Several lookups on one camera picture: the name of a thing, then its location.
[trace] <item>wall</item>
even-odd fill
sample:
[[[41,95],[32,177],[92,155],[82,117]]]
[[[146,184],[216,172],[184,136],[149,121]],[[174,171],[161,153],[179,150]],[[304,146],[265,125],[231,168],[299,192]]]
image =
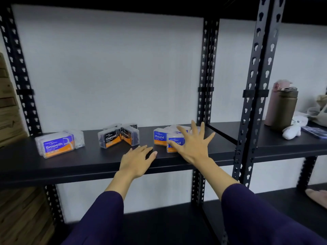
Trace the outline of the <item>wall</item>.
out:
[[[196,118],[201,18],[24,5],[15,5],[14,14],[45,132],[131,121],[168,125]],[[221,20],[212,122],[240,120],[254,26],[252,21]],[[327,27],[281,26],[270,81],[294,82],[300,91],[298,110],[325,92],[326,35]],[[250,188],[264,192],[294,187],[302,161],[256,164]],[[327,181],[324,162],[319,157],[310,183]],[[231,173],[232,167],[224,170]],[[191,174],[135,180],[125,213],[189,202]],[[79,220],[109,182],[59,184],[65,221]],[[215,198],[207,184],[205,200]]]

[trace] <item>dark purple shirt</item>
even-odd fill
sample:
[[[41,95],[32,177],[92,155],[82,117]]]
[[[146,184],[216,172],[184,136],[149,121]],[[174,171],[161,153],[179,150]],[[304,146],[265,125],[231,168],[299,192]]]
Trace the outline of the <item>dark purple shirt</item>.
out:
[[[231,245],[327,244],[326,240],[278,212],[244,185],[229,186],[223,193],[221,206]],[[119,193],[100,194],[62,245],[113,244],[121,229],[123,214],[124,202]]]

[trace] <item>pink object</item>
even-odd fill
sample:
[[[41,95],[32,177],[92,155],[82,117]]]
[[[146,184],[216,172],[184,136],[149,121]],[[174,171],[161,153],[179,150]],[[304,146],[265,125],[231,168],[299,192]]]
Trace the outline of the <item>pink object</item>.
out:
[[[292,84],[292,82],[288,80],[279,80],[274,83],[274,86],[272,87],[271,94],[270,94],[270,100],[268,104],[266,119],[264,120],[265,125],[272,125],[272,122],[275,118],[276,113],[276,106],[278,101],[278,90],[282,88],[289,87]]]

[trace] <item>person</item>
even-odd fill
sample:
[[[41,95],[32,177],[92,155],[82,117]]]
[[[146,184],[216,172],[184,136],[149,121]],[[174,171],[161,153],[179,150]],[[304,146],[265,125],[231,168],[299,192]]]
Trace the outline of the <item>person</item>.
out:
[[[208,156],[208,144],[215,133],[204,139],[204,123],[200,132],[194,121],[191,126],[192,134],[178,127],[185,137],[183,146],[173,141],[169,144],[203,174],[221,200],[230,244],[327,244],[316,233],[278,212],[217,166]],[[119,171],[109,186],[62,245],[114,244],[122,226],[123,201],[129,186],[146,172],[156,158],[157,152],[154,151],[145,159],[152,149],[146,145],[139,146],[123,155]]]

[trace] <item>lower shelf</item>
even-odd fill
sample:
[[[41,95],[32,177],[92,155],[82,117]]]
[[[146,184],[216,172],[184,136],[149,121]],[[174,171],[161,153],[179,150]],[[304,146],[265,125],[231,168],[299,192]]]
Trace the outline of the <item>lower shelf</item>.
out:
[[[57,239],[51,245],[59,245],[62,235],[55,234]],[[207,227],[201,208],[191,203],[162,207],[153,210],[124,215],[123,228],[117,244],[174,245],[174,244],[218,244],[218,241]]]
[[[327,183],[310,185],[310,189],[327,190]],[[289,188],[257,194],[280,212],[327,239],[327,209],[312,201],[305,193]],[[218,239],[223,236],[223,217],[219,200],[206,201],[203,211]]]

